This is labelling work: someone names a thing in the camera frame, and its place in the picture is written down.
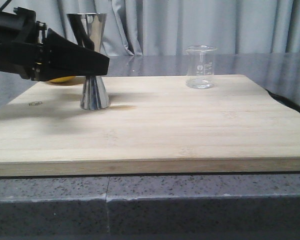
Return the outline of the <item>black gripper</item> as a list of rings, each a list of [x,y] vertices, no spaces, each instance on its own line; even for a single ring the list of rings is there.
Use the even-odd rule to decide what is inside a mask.
[[[0,11],[0,72],[38,82],[108,73],[109,57],[79,46],[51,28],[41,43],[39,35],[47,28],[36,20],[36,12],[22,7],[13,11]]]

